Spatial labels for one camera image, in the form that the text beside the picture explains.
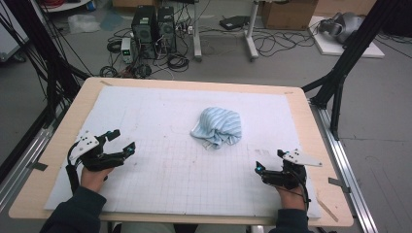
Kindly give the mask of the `thin wooden strip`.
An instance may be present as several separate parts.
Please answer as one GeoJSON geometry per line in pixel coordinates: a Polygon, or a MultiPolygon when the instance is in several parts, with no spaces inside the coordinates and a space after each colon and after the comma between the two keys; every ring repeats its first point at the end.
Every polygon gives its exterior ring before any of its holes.
{"type": "Polygon", "coordinates": [[[331,209],[322,201],[318,200],[320,207],[327,213],[327,215],[332,218],[335,222],[338,222],[338,217],[331,211],[331,209]]]}

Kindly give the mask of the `black metal frame stand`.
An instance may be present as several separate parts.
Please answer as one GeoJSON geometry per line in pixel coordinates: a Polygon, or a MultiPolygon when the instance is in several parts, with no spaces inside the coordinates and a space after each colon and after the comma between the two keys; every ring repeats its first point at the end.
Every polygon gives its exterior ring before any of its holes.
{"type": "Polygon", "coordinates": [[[310,103],[319,109],[325,110],[328,101],[333,99],[329,130],[335,140],[339,140],[338,125],[344,82],[401,2],[402,0],[377,0],[333,68],[325,76],[302,87],[304,92],[319,88],[317,94],[310,99],[310,103]]]}
{"type": "Polygon", "coordinates": [[[30,0],[0,0],[0,9],[5,6],[37,51],[33,54],[32,50],[23,44],[23,39],[8,19],[8,14],[0,14],[0,24],[22,48],[38,78],[43,79],[47,84],[45,92],[47,107],[44,113],[46,123],[52,123],[57,119],[56,110],[59,104],[72,103],[81,88],[79,80],[85,81],[90,78],[90,75],[68,62],[63,50],[57,48],[45,25],[39,19],[30,0]]]}

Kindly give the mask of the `white power supply unit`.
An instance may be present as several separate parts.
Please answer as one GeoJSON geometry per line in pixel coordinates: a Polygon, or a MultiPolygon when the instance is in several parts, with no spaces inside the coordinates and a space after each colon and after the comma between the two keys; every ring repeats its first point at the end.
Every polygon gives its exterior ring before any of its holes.
{"type": "Polygon", "coordinates": [[[133,54],[132,54],[130,38],[123,38],[121,40],[120,52],[121,52],[122,60],[124,63],[130,64],[133,61],[133,54]]]}

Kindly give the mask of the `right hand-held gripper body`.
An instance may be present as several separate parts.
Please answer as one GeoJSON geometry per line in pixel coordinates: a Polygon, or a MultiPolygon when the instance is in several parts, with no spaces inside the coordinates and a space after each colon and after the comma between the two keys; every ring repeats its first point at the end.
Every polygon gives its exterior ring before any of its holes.
{"type": "Polygon", "coordinates": [[[267,170],[261,180],[269,185],[282,186],[286,189],[297,188],[300,184],[305,186],[307,173],[305,166],[322,167],[323,163],[301,150],[286,151],[282,158],[281,171],[267,170]]]}

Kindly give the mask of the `person's right hand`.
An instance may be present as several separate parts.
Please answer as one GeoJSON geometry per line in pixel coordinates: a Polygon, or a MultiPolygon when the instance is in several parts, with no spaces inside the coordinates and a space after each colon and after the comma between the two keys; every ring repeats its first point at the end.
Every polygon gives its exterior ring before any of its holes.
{"type": "Polygon", "coordinates": [[[277,186],[276,189],[280,195],[283,209],[306,210],[303,192],[300,187],[286,189],[285,187],[277,186]]]}

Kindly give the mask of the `aluminium rail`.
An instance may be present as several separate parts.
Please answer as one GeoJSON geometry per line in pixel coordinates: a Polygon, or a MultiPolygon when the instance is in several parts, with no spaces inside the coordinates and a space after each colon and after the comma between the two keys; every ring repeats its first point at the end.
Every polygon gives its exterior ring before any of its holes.
{"type": "Polygon", "coordinates": [[[12,199],[22,188],[25,180],[36,167],[41,154],[48,145],[53,135],[53,129],[41,128],[33,137],[25,141],[25,145],[17,153],[17,162],[12,166],[10,172],[0,183],[0,213],[4,213],[11,205],[12,199]]]}
{"type": "Polygon", "coordinates": [[[329,129],[331,116],[327,110],[311,107],[312,113],[319,121],[319,128],[326,136],[328,148],[333,159],[332,164],[337,168],[344,193],[350,199],[350,208],[354,211],[354,217],[360,225],[362,233],[379,233],[371,212],[363,198],[361,188],[353,172],[346,151],[339,139],[336,139],[329,129]]]}

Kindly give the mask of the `slim black computer tower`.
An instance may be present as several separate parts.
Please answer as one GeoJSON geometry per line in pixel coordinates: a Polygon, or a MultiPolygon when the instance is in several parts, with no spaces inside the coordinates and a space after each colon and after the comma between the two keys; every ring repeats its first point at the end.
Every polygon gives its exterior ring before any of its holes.
{"type": "Polygon", "coordinates": [[[169,53],[177,51],[174,8],[160,7],[157,11],[157,23],[162,47],[169,53]]]}

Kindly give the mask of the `large black computer tower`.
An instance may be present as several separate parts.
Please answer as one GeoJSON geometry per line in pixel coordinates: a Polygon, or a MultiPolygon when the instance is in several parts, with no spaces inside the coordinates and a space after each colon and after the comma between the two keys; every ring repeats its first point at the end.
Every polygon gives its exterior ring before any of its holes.
{"type": "Polygon", "coordinates": [[[138,54],[143,58],[155,59],[155,42],[159,39],[155,7],[139,5],[136,8],[131,28],[138,54]]]}

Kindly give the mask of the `white foam mat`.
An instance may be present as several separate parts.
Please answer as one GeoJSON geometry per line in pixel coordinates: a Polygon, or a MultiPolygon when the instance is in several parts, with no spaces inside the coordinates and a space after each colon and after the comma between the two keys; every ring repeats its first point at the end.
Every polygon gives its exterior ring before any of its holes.
{"type": "Polygon", "coordinates": [[[284,94],[104,87],[81,130],[100,136],[118,129],[107,153],[136,146],[101,190],[105,212],[275,217],[279,195],[255,167],[279,171],[278,150],[299,148],[291,106],[284,94]],[[190,136],[208,107],[239,114],[237,144],[207,149],[190,136]]]}

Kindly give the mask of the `brown cardboard box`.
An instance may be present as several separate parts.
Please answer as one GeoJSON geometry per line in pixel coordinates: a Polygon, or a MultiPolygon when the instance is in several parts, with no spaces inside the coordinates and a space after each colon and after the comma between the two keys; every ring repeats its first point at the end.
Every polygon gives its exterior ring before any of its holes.
{"type": "Polygon", "coordinates": [[[306,30],[319,0],[288,0],[286,3],[265,2],[261,13],[267,29],[306,30]]]}

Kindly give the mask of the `flat black device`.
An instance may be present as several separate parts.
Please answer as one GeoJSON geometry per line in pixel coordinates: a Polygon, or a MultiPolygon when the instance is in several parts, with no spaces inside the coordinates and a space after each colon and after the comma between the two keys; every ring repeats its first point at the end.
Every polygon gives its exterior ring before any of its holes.
{"type": "Polygon", "coordinates": [[[233,30],[247,25],[250,21],[246,16],[227,17],[220,21],[220,26],[226,30],[233,30]]]}

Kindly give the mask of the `blue striped towel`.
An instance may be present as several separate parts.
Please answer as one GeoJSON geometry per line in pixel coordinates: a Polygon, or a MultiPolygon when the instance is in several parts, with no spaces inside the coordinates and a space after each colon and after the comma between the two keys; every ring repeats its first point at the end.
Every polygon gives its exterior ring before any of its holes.
{"type": "Polygon", "coordinates": [[[190,135],[202,139],[202,146],[206,150],[218,150],[223,144],[235,145],[242,139],[241,117],[231,110],[206,108],[191,129],[190,135]]]}

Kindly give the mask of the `person's left hand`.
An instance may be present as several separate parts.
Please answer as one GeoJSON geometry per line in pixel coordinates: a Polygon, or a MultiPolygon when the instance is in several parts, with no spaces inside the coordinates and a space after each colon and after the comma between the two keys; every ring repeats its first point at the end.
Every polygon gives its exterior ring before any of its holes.
{"type": "Polygon", "coordinates": [[[81,186],[91,191],[99,192],[105,182],[106,177],[112,171],[113,168],[93,172],[84,167],[81,175],[81,186]]]}

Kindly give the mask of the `white desk leg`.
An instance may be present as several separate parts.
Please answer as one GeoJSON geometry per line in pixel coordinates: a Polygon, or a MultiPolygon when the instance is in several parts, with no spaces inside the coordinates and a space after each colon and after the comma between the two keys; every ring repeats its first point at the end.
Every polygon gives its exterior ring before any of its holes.
{"type": "Polygon", "coordinates": [[[193,53],[194,59],[198,62],[202,61],[202,50],[199,35],[199,0],[193,0],[193,53]]]}
{"type": "Polygon", "coordinates": [[[250,14],[250,21],[248,30],[245,32],[245,40],[250,52],[251,60],[256,60],[258,58],[258,51],[256,49],[256,45],[253,39],[253,32],[255,27],[255,22],[258,14],[258,0],[253,0],[251,14],[250,14]]]}

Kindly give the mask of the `white floor board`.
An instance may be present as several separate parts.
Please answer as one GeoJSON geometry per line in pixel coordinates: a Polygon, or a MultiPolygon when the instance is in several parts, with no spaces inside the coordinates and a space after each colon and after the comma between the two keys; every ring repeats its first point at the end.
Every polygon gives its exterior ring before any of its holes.
{"type": "MultiPolygon", "coordinates": [[[[326,32],[320,32],[318,26],[324,17],[312,17],[308,24],[308,31],[313,36],[315,44],[322,55],[340,56],[344,49],[334,38],[326,32]]],[[[363,58],[384,58],[385,54],[374,44],[371,43],[362,55],[363,58]]]]}

